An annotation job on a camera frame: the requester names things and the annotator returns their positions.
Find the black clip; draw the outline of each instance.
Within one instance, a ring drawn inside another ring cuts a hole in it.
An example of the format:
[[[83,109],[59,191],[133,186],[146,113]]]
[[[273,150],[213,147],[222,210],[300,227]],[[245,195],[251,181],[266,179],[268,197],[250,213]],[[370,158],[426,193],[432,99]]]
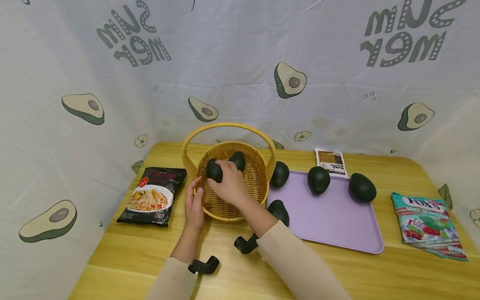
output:
[[[212,255],[206,263],[201,262],[197,259],[194,260],[193,263],[188,266],[188,270],[194,274],[212,274],[213,272],[215,272],[219,264],[220,261]]]
[[[237,248],[242,254],[249,254],[253,250],[258,247],[257,244],[257,235],[252,234],[248,241],[246,241],[243,237],[238,237],[233,245]]]

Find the red label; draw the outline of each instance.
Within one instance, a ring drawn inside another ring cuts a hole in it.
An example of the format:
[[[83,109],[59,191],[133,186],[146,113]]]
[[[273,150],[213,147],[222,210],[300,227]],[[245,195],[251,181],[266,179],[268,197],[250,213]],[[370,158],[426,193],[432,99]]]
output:
[[[140,179],[140,183],[138,184],[138,187],[142,188],[144,187],[148,182],[148,177],[143,177],[142,179]]]

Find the beige sleeve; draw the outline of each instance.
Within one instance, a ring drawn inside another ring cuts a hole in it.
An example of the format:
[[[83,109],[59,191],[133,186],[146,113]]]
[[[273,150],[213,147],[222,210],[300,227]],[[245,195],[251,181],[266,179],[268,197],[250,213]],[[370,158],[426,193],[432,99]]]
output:
[[[188,264],[170,257],[145,299],[188,300],[196,281],[197,276],[188,270]]]
[[[282,222],[257,240],[258,252],[299,299],[351,299],[323,260]]]

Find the basket handle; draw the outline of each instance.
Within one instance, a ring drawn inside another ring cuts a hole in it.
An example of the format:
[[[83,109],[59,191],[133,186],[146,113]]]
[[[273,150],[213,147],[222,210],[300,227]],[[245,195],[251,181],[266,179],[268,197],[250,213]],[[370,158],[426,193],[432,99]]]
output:
[[[259,135],[261,138],[263,138],[267,144],[268,148],[270,149],[271,156],[268,159],[268,162],[265,166],[265,171],[267,175],[267,181],[270,182],[270,179],[272,178],[273,171],[275,170],[275,165],[276,165],[276,158],[275,158],[275,145],[272,142],[272,139],[270,139],[265,133],[261,132],[260,130],[246,125],[246,124],[240,124],[240,123],[233,123],[233,122],[219,122],[219,123],[213,123],[213,124],[208,124],[205,126],[202,126],[195,130],[194,132],[190,133],[189,136],[185,139],[183,142],[183,146],[181,149],[181,157],[182,157],[182,162],[185,168],[187,169],[187,172],[190,174],[197,174],[197,167],[196,165],[192,162],[190,157],[187,155],[187,146],[188,143],[194,138],[197,134],[204,132],[206,130],[215,128],[215,127],[238,127],[242,129],[246,129],[248,131],[251,131],[257,135]]]

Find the wooden table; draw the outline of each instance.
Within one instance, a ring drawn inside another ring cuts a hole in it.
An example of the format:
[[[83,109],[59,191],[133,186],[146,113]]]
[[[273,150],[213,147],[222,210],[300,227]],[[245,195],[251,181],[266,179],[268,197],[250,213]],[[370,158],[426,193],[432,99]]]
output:
[[[190,144],[197,163],[208,145]],[[185,189],[177,198],[169,228],[116,223],[145,167],[183,168],[180,143],[156,144],[125,195],[70,299],[143,299],[170,256],[183,228]],[[260,149],[268,158],[267,149]],[[277,159],[291,170],[315,165],[313,151],[278,150]],[[480,299],[480,254],[454,220],[469,262],[442,259],[401,241],[390,194],[438,198],[423,169],[407,158],[345,154],[350,174],[365,174],[376,185],[373,202],[385,250],[379,255],[306,242],[322,257],[353,299]],[[205,220],[200,260],[210,255],[221,261],[216,273],[201,276],[193,299],[293,299],[278,275],[258,252],[242,255],[233,247],[239,236],[249,237],[245,223],[225,226]]]

